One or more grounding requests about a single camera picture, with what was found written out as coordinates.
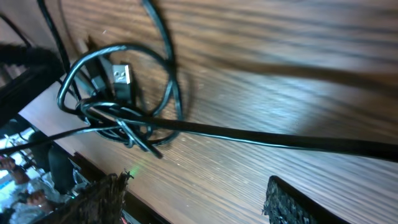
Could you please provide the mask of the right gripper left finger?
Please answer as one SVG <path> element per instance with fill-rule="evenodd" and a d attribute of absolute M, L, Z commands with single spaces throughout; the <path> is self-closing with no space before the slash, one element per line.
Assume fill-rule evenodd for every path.
<path fill-rule="evenodd" d="M 87 186 L 81 194 L 37 220 L 39 224 L 115 224 L 125 206 L 130 173 L 110 174 Z"/>

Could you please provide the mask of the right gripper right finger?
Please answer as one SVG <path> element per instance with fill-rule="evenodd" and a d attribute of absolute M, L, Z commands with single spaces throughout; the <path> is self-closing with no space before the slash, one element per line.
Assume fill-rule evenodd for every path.
<path fill-rule="evenodd" d="M 348 224 L 276 175 L 268 180 L 262 214 L 270 224 Z"/>

